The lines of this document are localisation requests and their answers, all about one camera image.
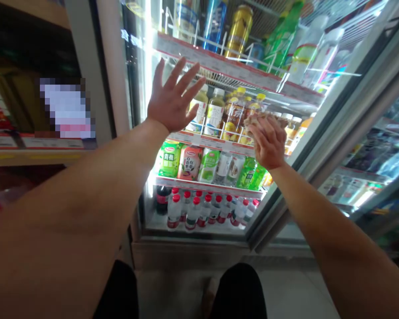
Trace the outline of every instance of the beverage cooler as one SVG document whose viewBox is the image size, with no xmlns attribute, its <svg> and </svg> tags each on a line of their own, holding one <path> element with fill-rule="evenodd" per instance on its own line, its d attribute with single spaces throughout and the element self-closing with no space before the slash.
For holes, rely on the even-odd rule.
<svg viewBox="0 0 399 319">
<path fill-rule="evenodd" d="M 207 78 L 191 103 L 200 105 L 196 118 L 168 136 L 139 199 L 130 225 L 135 266 L 312 256 L 254 158 L 244 127 L 254 113 L 286 124 L 287 163 L 364 229 L 386 188 L 399 186 L 399 1 L 85 0 L 66 7 L 79 60 L 88 60 L 86 42 L 103 50 L 117 136 L 146 119 L 161 58 L 163 81 L 181 56 L 188 61 L 182 74 L 199 62 L 194 81 Z M 81 69 L 89 72 L 88 64 Z M 127 169 L 135 169 L 129 158 Z"/>
</svg>

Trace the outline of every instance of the can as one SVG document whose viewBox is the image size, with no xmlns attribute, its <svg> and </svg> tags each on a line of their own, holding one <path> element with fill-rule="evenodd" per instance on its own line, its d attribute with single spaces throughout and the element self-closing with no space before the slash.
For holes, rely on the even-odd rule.
<svg viewBox="0 0 399 319">
<path fill-rule="evenodd" d="M 220 44 L 228 0 L 209 0 L 207 9 L 207 19 L 205 20 L 204 38 L 206 40 Z M 204 41 L 203 48 L 217 53 L 218 47 Z"/>
<path fill-rule="evenodd" d="M 265 56 L 265 48 L 261 43 L 255 42 L 252 44 L 251 46 L 251 54 L 250 57 L 262 61 L 263 58 Z M 248 66 L 252 66 L 255 67 L 256 69 L 258 69 L 258 62 L 247 62 L 246 63 Z"/>
<path fill-rule="evenodd" d="M 237 51 L 240 54 L 225 52 L 227 58 L 240 58 L 244 53 L 245 45 L 250 35 L 251 26 L 253 25 L 253 10 L 244 4 L 240 5 L 236 10 L 232 22 L 231 31 L 227 41 L 228 49 Z"/>
<path fill-rule="evenodd" d="M 173 36 L 180 40 L 192 43 L 193 37 L 183 33 L 187 31 L 195 34 L 198 21 L 200 0 L 175 0 L 174 1 L 174 28 Z"/>
</svg>

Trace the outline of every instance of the beer can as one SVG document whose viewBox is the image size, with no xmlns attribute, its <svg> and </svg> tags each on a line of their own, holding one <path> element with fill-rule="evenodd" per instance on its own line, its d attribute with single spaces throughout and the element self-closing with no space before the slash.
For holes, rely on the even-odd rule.
<svg viewBox="0 0 399 319">
<path fill-rule="evenodd" d="M 205 20 L 204 38 L 220 44 L 228 0 L 209 0 L 207 19 Z M 203 48 L 217 53 L 218 47 L 204 41 Z"/>
<path fill-rule="evenodd" d="M 231 31 L 227 41 L 227 47 L 240 54 L 244 53 L 248 36 L 250 35 L 251 26 L 253 25 L 253 10 L 244 4 L 240 5 L 234 14 Z M 241 55 L 225 52 L 227 58 L 240 58 Z"/>
</svg>

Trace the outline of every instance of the price tag strip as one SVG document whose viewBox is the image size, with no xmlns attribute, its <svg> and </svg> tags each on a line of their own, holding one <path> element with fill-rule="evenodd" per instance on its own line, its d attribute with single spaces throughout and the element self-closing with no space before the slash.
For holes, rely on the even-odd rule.
<svg viewBox="0 0 399 319">
<path fill-rule="evenodd" d="M 174 179 L 163 176 L 157 176 L 155 179 L 155 184 L 168 186 L 168 187 L 190 189 L 193 191 L 206 191 L 206 192 L 213 192 L 213 193 L 232 195 L 232 196 L 242 196 L 247 198 L 262 199 L 263 197 L 263 193 L 259 191 L 249 191 L 241 188 L 212 185 L 201 182 L 192 182 L 183 179 Z"/>
</svg>

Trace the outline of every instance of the white bottle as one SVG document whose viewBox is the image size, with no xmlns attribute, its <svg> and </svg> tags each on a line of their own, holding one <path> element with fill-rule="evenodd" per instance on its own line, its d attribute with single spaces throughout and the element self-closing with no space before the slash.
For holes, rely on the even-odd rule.
<svg viewBox="0 0 399 319">
<path fill-rule="evenodd" d="M 254 199 L 252 203 L 247 206 L 247 210 L 245 211 L 244 219 L 241 221 L 243 226 L 247 226 L 256 212 L 257 206 L 259 205 L 259 201 Z"/>
<path fill-rule="evenodd" d="M 211 195 L 207 194 L 205 195 L 203 207 L 201 208 L 201 213 L 199 214 L 198 221 L 196 222 L 199 227 L 205 227 L 208 218 L 210 217 L 212 208 L 213 205 L 211 204 Z"/>
<path fill-rule="evenodd" d="M 231 224 L 233 226 L 239 226 L 239 224 L 241 223 L 241 221 L 244 219 L 245 217 L 245 212 L 247 210 L 247 206 L 250 202 L 248 201 L 248 199 L 244 199 L 244 201 L 242 202 L 242 205 L 236 205 L 235 208 L 235 212 L 232 214 L 231 217 Z"/>
<path fill-rule="evenodd" d="M 176 230 L 179 226 L 180 216 L 182 213 L 182 205 L 180 203 L 180 195 L 175 194 L 171 201 L 168 202 L 167 212 L 167 228 L 170 231 Z"/>
<path fill-rule="evenodd" d="M 222 203 L 222 197 L 220 195 L 217 195 L 213 204 L 213 207 L 211 208 L 211 214 L 210 217 L 208 218 L 208 223 L 209 224 L 215 224 L 217 218 L 219 217 L 220 214 L 220 207 Z"/>
<path fill-rule="evenodd" d="M 300 84 L 309 64 L 313 61 L 318 45 L 325 34 L 328 16 L 317 16 L 310 24 L 309 30 L 300 40 L 293 54 L 293 62 L 289 70 L 288 81 Z"/>
<path fill-rule="evenodd" d="M 309 87 L 311 89 L 318 90 L 318 84 L 325 77 L 327 69 L 338 51 L 338 43 L 343 37 L 344 29 L 337 28 L 330 31 L 324 37 L 324 42 L 322 46 L 319 48 L 318 53 L 316 55 L 315 60 L 313 61 L 310 69 L 320 70 L 320 71 L 312 71 L 309 70 L 306 72 L 305 77 L 303 79 L 302 85 Z"/>
<path fill-rule="evenodd" d="M 217 218 L 217 222 L 219 224 L 223 224 L 226 221 L 229 213 L 231 212 L 231 203 L 232 203 L 232 196 L 226 196 L 226 201 L 224 205 L 222 205 L 219 217 Z"/>
<path fill-rule="evenodd" d="M 180 222 L 186 221 L 186 215 L 188 214 L 189 207 L 191 206 L 191 192 L 185 191 L 183 193 L 182 213 L 180 215 Z"/>
<path fill-rule="evenodd" d="M 192 232 L 195 229 L 196 222 L 198 221 L 201 213 L 202 207 L 200 204 L 201 199 L 199 197 L 195 197 L 192 201 L 192 205 L 188 211 L 188 214 L 186 215 L 185 228 L 187 232 Z"/>
</svg>

